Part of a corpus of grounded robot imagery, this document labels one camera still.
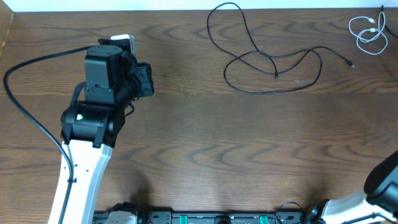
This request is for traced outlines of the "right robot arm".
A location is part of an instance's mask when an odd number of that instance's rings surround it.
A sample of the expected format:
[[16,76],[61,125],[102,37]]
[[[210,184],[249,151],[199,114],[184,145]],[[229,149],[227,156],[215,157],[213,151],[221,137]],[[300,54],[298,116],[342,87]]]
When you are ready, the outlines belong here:
[[362,190],[315,205],[303,222],[397,223],[397,153],[391,154],[370,172]]

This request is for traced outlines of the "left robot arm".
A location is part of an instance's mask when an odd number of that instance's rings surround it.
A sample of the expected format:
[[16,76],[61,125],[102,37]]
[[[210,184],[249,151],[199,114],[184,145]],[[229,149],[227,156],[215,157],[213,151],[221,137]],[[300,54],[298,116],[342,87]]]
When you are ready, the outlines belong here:
[[105,168],[125,109],[132,101],[152,96],[154,84],[148,63],[139,63],[133,46],[90,47],[85,57],[86,82],[76,87],[63,112],[60,177],[49,223],[91,223]]

